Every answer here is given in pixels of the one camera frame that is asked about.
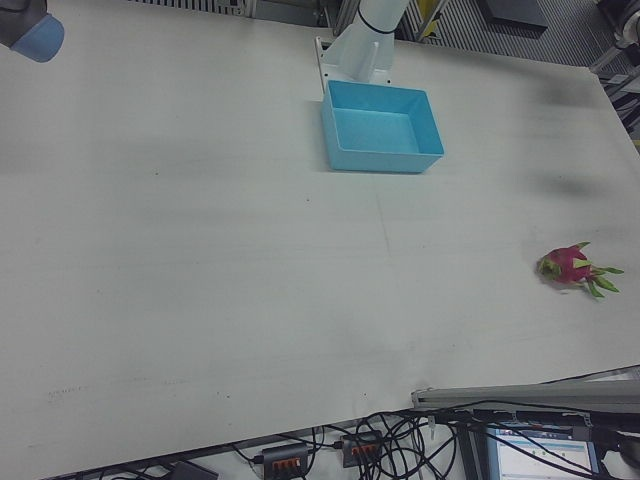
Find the white table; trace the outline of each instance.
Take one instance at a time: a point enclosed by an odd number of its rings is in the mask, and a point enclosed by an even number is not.
[[[586,69],[398,44],[446,156],[336,173],[325,31],[51,8],[54,61],[0,52],[3,478],[640,363],[640,159]],[[584,240],[622,294],[534,275]]]

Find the dragon fruit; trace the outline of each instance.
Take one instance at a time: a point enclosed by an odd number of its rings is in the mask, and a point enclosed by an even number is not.
[[[596,285],[610,292],[619,293],[615,285],[604,278],[604,274],[624,272],[618,268],[593,265],[581,252],[587,245],[589,242],[582,242],[550,251],[538,262],[538,272],[549,280],[565,285],[585,285],[594,297],[604,297]]]

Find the computer monitor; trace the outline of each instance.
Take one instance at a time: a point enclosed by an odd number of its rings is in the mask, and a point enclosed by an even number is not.
[[[566,430],[518,431],[551,452],[578,465],[589,468],[593,472],[598,472],[598,461],[591,442],[574,440]],[[515,433],[514,430],[507,428],[488,429],[488,433],[520,447],[543,460],[548,460],[571,470],[580,471],[578,467],[550,455],[521,435]],[[489,480],[573,480],[581,478],[577,475],[558,470],[550,465],[545,465],[492,438],[487,440],[487,459],[489,463]]]

